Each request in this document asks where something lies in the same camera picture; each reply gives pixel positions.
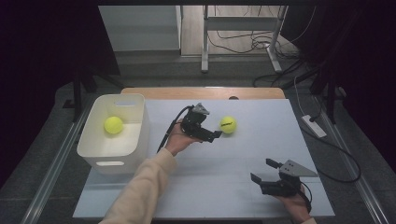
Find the white wall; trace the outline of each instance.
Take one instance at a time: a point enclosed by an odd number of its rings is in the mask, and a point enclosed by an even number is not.
[[[179,6],[99,6],[114,51],[180,49]]]

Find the beige sweater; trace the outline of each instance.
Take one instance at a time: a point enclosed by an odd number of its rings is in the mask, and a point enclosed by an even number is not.
[[[152,159],[145,160],[100,223],[150,223],[158,198],[165,191],[168,176],[176,167],[175,158],[165,148]],[[304,224],[315,223],[311,218]]]

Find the wooden floor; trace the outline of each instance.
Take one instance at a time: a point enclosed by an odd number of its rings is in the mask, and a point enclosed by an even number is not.
[[[238,17],[276,17],[279,7],[277,6],[210,6],[209,17],[213,16],[238,16]],[[258,41],[271,41],[272,32],[255,31],[253,38]],[[234,51],[244,52],[251,50],[252,35],[250,31],[209,31],[209,38],[213,44],[223,46]],[[236,38],[221,38],[235,35],[247,35]],[[204,8],[203,6],[184,6],[181,33],[181,54],[200,55],[204,39]],[[278,38],[282,51],[287,53],[297,52],[289,41],[282,36]],[[209,54],[238,54],[227,49],[215,47],[209,42]],[[246,54],[266,54],[265,49],[254,49]]]

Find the white plastic bin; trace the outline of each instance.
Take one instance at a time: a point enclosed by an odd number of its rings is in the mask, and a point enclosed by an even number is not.
[[[123,130],[111,134],[104,123],[117,116]],[[103,95],[94,102],[78,143],[78,155],[99,173],[128,174],[147,157],[149,116],[141,94]]]

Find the tennis ball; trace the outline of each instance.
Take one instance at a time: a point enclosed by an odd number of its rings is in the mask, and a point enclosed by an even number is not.
[[[108,133],[120,133],[123,129],[122,120],[119,117],[110,117],[105,120],[105,130]]]
[[[236,129],[236,120],[231,116],[226,116],[220,121],[220,129],[224,133],[233,133]]]

